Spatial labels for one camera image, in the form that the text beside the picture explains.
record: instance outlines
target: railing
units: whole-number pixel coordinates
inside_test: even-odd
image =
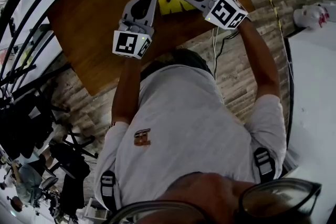
[[[11,24],[11,20],[12,20],[12,15],[16,9],[16,7],[18,6],[18,4],[20,3],[21,0],[8,0],[4,9],[1,12],[1,16],[0,16],[0,42],[3,39],[5,30],[7,28],[7,25]],[[20,50],[18,51],[16,58],[14,60],[13,66],[10,69],[9,74],[4,77],[4,72],[5,72],[5,68],[6,65],[8,63],[9,57],[11,55],[11,52],[13,50],[13,48],[16,46],[15,42],[17,41],[20,33],[22,32],[25,24],[27,23],[28,19],[30,18],[30,16],[33,14],[33,12],[35,11],[36,7],[39,5],[39,3],[42,0],[35,0],[33,2],[33,4],[31,5],[31,7],[29,8],[29,10],[26,12],[26,14],[24,15],[23,19],[21,20],[20,24],[18,25],[17,29],[14,29],[14,31],[12,32],[12,40],[9,44],[9,47],[7,49],[7,53],[5,55],[4,58],[4,62],[3,65],[1,67],[0,70],[0,89],[2,92],[2,97],[0,97],[0,108],[1,108],[1,103],[8,103],[8,100],[13,101],[13,96],[17,96],[17,94],[13,94],[13,91],[15,89],[15,85],[18,81],[18,79],[20,78],[20,82],[18,83],[18,86],[16,87],[16,91],[18,91],[18,89],[22,86],[23,81],[25,80],[28,72],[32,71],[35,69],[36,65],[35,62],[37,60],[37,58],[40,56],[40,54],[43,52],[43,50],[47,47],[47,45],[50,43],[50,41],[54,38],[55,34],[52,33],[42,44],[42,46],[39,48],[39,50],[36,52],[35,56],[33,57],[33,59],[31,60],[30,64],[28,67],[26,67],[30,57],[32,56],[33,52],[36,50],[36,48],[38,47],[38,45],[42,42],[42,40],[44,39],[44,37],[47,36],[47,33],[51,31],[50,29],[50,25],[47,25],[47,27],[45,27],[45,29],[43,29],[42,33],[40,34],[40,36],[37,38],[37,40],[34,42],[33,46],[31,47],[30,51],[28,52],[28,54],[26,55],[25,59],[23,59],[23,62],[21,64],[20,67],[16,68],[19,59],[22,57],[25,49],[27,48],[30,40],[32,39],[33,35],[36,33],[37,29],[39,29],[39,27],[41,26],[41,24],[43,23],[43,21],[46,19],[47,17],[47,11],[45,11],[41,17],[37,20],[36,24],[33,26],[33,28],[30,30],[27,38],[25,39],[25,41],[23,42]],[[9,84],[12,83],[12,87],[11,89],[8,88]]]

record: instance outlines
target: table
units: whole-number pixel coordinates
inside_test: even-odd
[[[118,29],[129,0],[56,0],[48,19],[84,87],[95,95],[118,82],[124,58],[112,54],[113,31]],[[240,0],[252,12],[251,0]],[[197,10],[160,16],[156,12],[153,43],[143,63],[214,28]]]

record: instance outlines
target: wooden floor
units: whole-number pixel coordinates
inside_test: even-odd
[[[252,0],[256,11],[250,14],[259,33],[263,36],[276,61],[281,80],[281,97],[284,107],[286,124],[289,114],[289,73],[287,68],[286,53],[283,49],[281,34],[273,10],[268,0]],[[292,13],[302,5],[313,4],[321,0],[273,0],[285,34],[294,30]],[[217,52],[222,44],[223,37],[229,32],[219,31],[217,39]],[[207,32],[190,40],[183,45],[198,52],[213,68],[212,34]],[[60,62],[66,61],[63,56]],[[240,36],[225,42],[222,56],[218,59],[217,85],[220,88],[225,104],[239,119],[245,121],[250,114],[254,104],[256,84],[249,66],[244,45]],[[64,72],[57,78],[58,88],[54,94],[55,105],[66,105],[71,108],[69,114],[59,114],[64,123],[71,123],[76,126],[84,136],[94,135],[97,139],[92,146],[88,147],[91,152],[100,152],[103,146],[104,135],[111,123],[111,105],[115,89],[102,92],[91,97],[81,84],[80,80],[72,70]],[[60,139],[65,134],[65,129],[58,125],[55,128],[55,136]],[[95,160],[86,158],[91,170],[94,170]],[[57,174],[60,180],[57,184],[61,190],[63,177],[59,169]],[[84,182],[85,200],[93,196],[92,191],[93,172]]]

